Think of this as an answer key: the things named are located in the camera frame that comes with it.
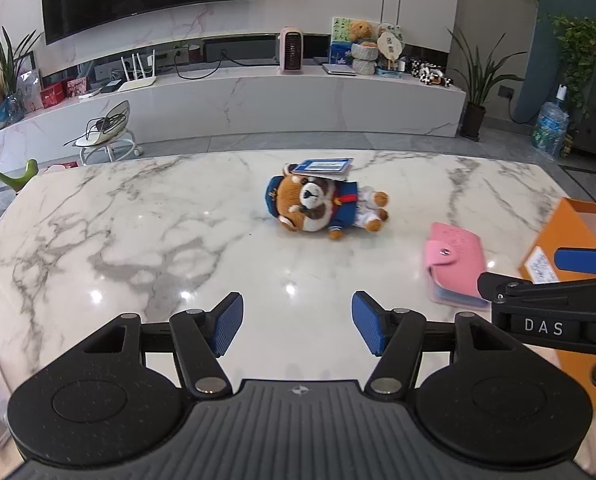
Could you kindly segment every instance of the white pants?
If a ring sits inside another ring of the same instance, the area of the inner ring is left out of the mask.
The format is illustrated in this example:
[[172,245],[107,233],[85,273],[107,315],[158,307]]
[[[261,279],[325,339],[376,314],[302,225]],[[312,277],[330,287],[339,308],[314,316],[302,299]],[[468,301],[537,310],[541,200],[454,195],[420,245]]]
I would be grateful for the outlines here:
[[353,225],[365,228],[372,220],[380,220],[378,209],[380,207],[374,202],[375,191],[373,187],[365,186],[358,190],[358,203],[355,206],[355,217]]

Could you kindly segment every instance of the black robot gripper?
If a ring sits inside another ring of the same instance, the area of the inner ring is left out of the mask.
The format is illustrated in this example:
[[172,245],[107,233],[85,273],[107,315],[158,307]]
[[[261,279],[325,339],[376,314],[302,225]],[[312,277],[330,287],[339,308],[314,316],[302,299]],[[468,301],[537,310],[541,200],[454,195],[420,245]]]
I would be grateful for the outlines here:
[[[364,389],[244,380],[236,393],[216,357],[241,324],[239,294],[168,323],[118,316],[14,392],[25,462],[10,478],[588,478],[572,461],[587,394],[513,336],[471,312],[450,323],[386,311],[366,292],[351,316],[380,357]],[[145,367],[146,352],[174,355],[180,388]],[[450,364],[416,388],[424,352]]]

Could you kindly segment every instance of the blue wall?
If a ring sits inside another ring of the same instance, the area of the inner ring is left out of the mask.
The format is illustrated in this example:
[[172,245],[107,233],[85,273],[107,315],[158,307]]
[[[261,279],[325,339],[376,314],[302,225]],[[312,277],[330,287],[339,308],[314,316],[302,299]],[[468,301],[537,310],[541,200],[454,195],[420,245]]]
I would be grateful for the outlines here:
[[532,117],[545,100],[555,97],[561,83],[556,79],[558,42],[547,14],[567,14],[578,18],[587,16],[596,20],[596,0],[540,0],[539,19],[534,30],[525,81],[514,111],[517,121]]

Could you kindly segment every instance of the space heater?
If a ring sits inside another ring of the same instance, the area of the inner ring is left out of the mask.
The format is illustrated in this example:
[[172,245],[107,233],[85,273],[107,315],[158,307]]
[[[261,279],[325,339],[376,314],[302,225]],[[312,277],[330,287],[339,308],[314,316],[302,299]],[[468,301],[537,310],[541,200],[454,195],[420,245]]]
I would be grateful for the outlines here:
[[280,31],[280,72],[299,74],[302,72],[304,41],[302,31],[295,27],[284,27]]

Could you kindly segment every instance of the blue hat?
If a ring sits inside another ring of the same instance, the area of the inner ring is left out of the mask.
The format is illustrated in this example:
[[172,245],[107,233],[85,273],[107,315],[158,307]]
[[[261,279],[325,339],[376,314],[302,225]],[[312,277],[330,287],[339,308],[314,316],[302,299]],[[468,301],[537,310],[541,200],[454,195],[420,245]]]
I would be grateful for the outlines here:
[[278,186],[283,181],[284,176],[278,175],[271,179],[269,186],[267,186],[267,192],[265,193],[265,200],[267,201],[267,209],[269,212],[278,218],[278,208],[275,205],[275,199],[278,196]]

